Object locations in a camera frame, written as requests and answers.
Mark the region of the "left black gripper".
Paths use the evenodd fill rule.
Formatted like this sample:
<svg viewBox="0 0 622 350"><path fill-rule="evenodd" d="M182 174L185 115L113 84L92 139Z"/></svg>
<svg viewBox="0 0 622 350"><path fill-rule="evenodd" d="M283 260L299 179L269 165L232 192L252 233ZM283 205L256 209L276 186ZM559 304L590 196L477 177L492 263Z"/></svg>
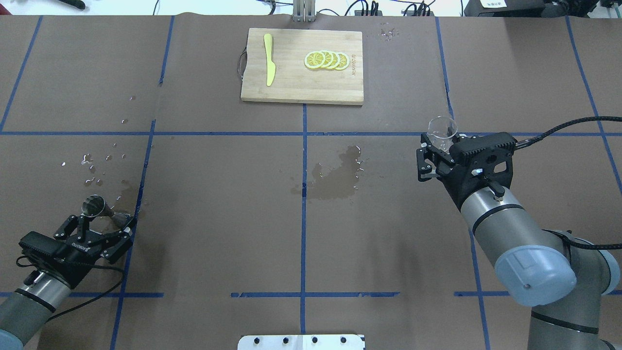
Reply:
<svg viewBox="0 0 622 350"><path fill-rule="evenodd" d="M93 217L84 214L70 215L56 230L53 238L40 233L43 244L41 249L45 253L39 258L38 269L69 287L77 287L91 270L85 264L95 264L100 257L108 263L116 263L133 246L133 233L137 224L135 217L130 217L127 224L112 233L102 246L89 247L87 241L82 241L86 239L92 221Z"/></svg>

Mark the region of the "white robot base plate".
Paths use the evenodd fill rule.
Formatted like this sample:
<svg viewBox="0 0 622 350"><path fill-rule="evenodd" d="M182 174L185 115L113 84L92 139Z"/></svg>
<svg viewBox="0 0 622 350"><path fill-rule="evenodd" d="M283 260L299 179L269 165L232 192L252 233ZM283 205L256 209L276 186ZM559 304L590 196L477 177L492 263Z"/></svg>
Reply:
<svg viewBox="0 0 622 350"><path fill-rule="evenodd" d="M359 334L249 335L238 341L238 350L365 350Z"/></svg>

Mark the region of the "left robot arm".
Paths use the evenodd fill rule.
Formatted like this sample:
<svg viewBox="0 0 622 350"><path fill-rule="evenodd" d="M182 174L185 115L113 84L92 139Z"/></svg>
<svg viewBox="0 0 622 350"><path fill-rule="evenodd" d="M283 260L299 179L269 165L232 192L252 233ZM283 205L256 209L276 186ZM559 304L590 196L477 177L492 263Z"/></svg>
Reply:
<svg viewBox="0 0 622 350"><path fill-rule="evenodd" d="M71 215L53 236L29 232L19 241L21 257L33 267L22 286L0 308L1 348L22 350L93 269L123 273L116 262L133 245L136 218L112 217L116 229L99 233L91 217Z"/></svg>

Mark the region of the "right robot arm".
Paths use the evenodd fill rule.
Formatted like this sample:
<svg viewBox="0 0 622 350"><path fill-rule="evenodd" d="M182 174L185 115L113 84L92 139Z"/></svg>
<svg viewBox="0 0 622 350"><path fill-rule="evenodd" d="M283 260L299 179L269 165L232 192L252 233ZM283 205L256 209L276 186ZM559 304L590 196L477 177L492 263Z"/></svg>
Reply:
<svg viewBox="0 0 622 350"><path fill-rule="evenodd" d="M531 308L529 350L619 350L599 336L602 297L620 283L611 250L569 231L542 229L511 193L512 157L541 137L517 141L506 132L454 135L448 150L427 133L417 150L421 182L437 178L469 232L519 304Z"/></svg>

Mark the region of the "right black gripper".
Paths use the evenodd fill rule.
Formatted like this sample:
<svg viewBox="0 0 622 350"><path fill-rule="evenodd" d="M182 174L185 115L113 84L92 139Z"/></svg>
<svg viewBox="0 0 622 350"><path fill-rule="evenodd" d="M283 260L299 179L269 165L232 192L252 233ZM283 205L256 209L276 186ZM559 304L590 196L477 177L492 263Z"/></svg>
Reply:
<svg viewBox="0 0 622 350"><path fill-rule="evenodd" d="M457 142L457 132L446 134L422 133L416 151L417 180L441 181L449 196L462 210L466 199L476 191L492 188L502 193L501 187L510 188L513 179L513 153L508 151L482 151L468 161L447 164L444 155Z"/></svg>

